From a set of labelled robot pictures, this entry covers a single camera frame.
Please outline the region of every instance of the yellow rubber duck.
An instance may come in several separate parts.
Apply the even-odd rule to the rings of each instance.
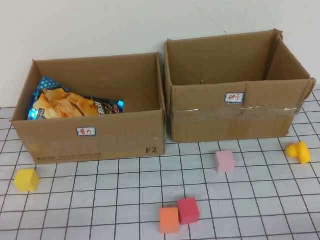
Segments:
[[[309,149],[304,141],[300,141],[297,144],[291,143],[286,148],[286,154],[291,158],[298,157],[301,164],[307,164],[311,160]]]

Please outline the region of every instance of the foam block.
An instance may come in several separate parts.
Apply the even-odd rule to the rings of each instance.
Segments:
[[[160,233],[179,233],[179,214],[177,207],[160,208]]]
[[[235,170],[236,160],[232,151],[217,151],[215,165],[218,173],[232,173]]]
[[[19,169],[14,185],[20,192],[33,192],[37,190],[39,176],[34,169]]]
[[[178,201],[179,219],[181,225],[193,224],[199,221],[200,213],[194,197]]]

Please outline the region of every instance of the chip bag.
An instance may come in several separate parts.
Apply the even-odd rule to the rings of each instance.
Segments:
[[[33,93],[28,120],[121,114],[124,102],[80,96],[45,76]]]

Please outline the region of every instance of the cardboard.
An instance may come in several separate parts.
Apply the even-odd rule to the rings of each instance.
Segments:
[[[168,40],[164,62],[178,143],[284,137],[316,84],[277,29]]]
[[[26,120],[44,76],[79,95],[123,100],[124,113]],[[12,124],[36,164],[162,155],[166,108],[159,54],[33,61]],[[80,136],[81,128],[95,135]]]

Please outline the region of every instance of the pink cube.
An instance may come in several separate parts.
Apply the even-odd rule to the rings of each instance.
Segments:
[[[236,160],[232,151],[217,151],[215,165],[218,173],[232,173],[235,170]]]
[[[181,225],[193,224],[199,221],[200,213],[194,197],[178,201],[179,220]]]

